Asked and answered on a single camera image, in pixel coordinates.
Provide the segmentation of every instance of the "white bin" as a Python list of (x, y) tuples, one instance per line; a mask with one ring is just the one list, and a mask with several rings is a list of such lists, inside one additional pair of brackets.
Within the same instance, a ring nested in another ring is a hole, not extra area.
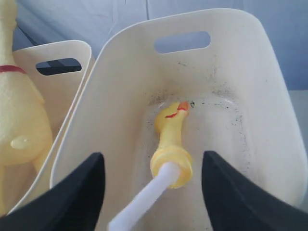
[[(158, 54), (164, 36), (207, 31), (208, 47)], [(97, 230), (151, 180), (161, 107), (189, 100), (183, 146), (194, 177), (165, 192), (135, 230), (211, 230), (201, 191), (204, 150), (215, 150), (269, 193), (298, 205), (307, 157), (274, 51), (261, 23), (233, 9), (211, 9), (131, 26), (104, 46), (51, 174), (65, 178), (92, 152), (104, 154), (106, 192)]]
[[(5, 201), (10, 212), (29, 203), (49, 189), (51, 167), (62, 142), (68, 121), (80, 97), (95, 60), (91, 47), (78, 40), (30, 47), (13, 53), (17, 65), (23, 68), (45, 99), (45, 108), (51, 121), (54, 143), (38, 176), (31, 164), (8, 167), (5, 179)], [(73, 58), (82, 69), (78, 72), (44, 76), (36, 64)]]

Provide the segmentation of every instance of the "white stick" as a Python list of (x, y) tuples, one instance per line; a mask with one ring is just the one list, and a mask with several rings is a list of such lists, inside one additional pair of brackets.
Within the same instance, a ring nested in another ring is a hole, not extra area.
[(167, 187), (177, 181), (180, 167), (174, 162), (161, 166), (158, 175), (150, 181), (134, 199), (109, 223), (109, 231), (129, 231), (149, 210)]

